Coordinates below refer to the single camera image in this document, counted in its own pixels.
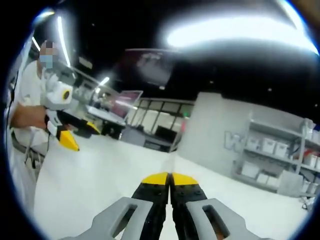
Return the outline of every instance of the monitor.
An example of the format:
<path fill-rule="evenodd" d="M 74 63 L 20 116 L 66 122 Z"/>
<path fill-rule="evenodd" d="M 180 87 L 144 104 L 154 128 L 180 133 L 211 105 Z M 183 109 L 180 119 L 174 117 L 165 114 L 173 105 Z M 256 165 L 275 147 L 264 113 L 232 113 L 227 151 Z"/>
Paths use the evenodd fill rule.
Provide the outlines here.
<path fill-rule="evenodd" d="M 141 90 L 122 91 L 114 97 L 110 112 L 125 120 L 142 93 Z"/>
<path fill-rule="evenodd" d="M 126 49 L 114 71 L 125 84 L 148 84 L 165 88 L 178 54 L 165 49 Z"/>
<path fill-rule="evenodd" d="M 155 131 L 155 135 L 163 140 L 173 143 L 175 141 L 177 132 L 163 126 L 158 126 Z"/>

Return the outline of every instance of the black ceiling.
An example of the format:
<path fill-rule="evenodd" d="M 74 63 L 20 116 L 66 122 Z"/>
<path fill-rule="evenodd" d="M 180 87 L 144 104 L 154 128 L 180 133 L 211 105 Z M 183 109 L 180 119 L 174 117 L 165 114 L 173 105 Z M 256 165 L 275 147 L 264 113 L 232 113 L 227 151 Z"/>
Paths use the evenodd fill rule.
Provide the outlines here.
<path fill-rule="evenodd" d="M 203 18 L 230 9 L 268 12 L 290 23 L 271 0 L 68 0 L 57 7 L 56 13 L 64 20 L 71 65 L 100 81 L 112 71 L 125 49 L 166 48 L 162 36 L 176 20 L 191 15 Z M 59 42 L 55 21 L 53 15 L 37 27 L 34 37 L 39 43 L 45 39 Z M 310 30 L 311 35 L 319 37 L 317 33 L 317 29 Z M 319 58 L 289 47 L 261 46 L 218 42 L 190 49 L 182 52 L 165 90 L 151 85 L 138 87 L 143 88 L 144 97 L 154 98 L 194 100 L 200 91 L 217 92 L 320 123 Z M 90 61 L 92 69 L 80 64 L 78 57 Z M 115 89 L 137 88 L 125 80 L 108 84 Z"/>

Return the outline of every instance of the face mask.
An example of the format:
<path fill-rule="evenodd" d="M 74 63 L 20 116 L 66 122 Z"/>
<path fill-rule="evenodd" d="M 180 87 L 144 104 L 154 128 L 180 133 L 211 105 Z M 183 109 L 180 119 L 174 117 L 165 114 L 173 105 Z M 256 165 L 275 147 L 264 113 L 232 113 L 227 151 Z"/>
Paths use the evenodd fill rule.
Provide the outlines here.
<path fill-rule="evenodd" d="M 39 59 L 44 68 L 46 69 L 53 68 L 54 57 L 52 55 L 40 55 Z"/>

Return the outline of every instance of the ceiling light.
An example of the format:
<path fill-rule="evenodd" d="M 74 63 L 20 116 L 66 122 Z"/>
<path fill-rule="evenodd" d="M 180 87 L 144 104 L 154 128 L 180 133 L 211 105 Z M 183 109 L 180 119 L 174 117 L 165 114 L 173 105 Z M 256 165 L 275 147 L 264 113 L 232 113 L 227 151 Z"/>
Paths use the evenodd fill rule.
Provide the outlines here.
<path fill-rule="evenodd" d="M 297 13 L 295 8 L 286 0 L 277 0 L 280 7 L 284 10 L 285 14 L 290 18 L 293 22 L 295 28 L 301 32 L 305 31 L 304 21 L 301 16 Z"/>
<path fill-rule="evenodd" d="M 293 26 L 263 16 L 235 16 L 198 22 L 174 30 L 167 38 L 176 48 L 205 41 L 251 39 L 303 48 L 319 55 L 311 40 Z"/>
<path fill-rule="evenodd" d="M 110 80 L 110 77 L 106 76 L 100 83 L 99 86 L 105 85 Z"/>
<path fill-rule="evenodd" d="M 32 42 L 34 43 L 36 49 L 38 49 L 38 51 L 40 52 L 40 46 L 39 44 L 37 43 L 36 39 L 34 37 L 32 37 Z"/>
<path fill-rule="evenodd" d="M 53 14 L 55 14 L 54 11 L 44 11 L 44 12 L 40 13 L 38 17 L 46 18 L 46 17 L 51 16 Z"/>
<path fill-rule="evenodd" d="M 70 60 L 69 60 L 68 53 L 67 53 L 67 48 L 66 48 L 66 43 L 65 43 L 65 38 L 64 38 L 64 31 L 62 28 L 61 16 L 58 16 L 57 22 L 58 22 L 59 38 L 60 38 L 60 42 L 61 42 L 61 46 L 62 46 L 62 51 L 63 51 L 64 57 L 65 57 L 66 65 L 68 67 L 70 67 L 71 64 L 70 64 Z"/>

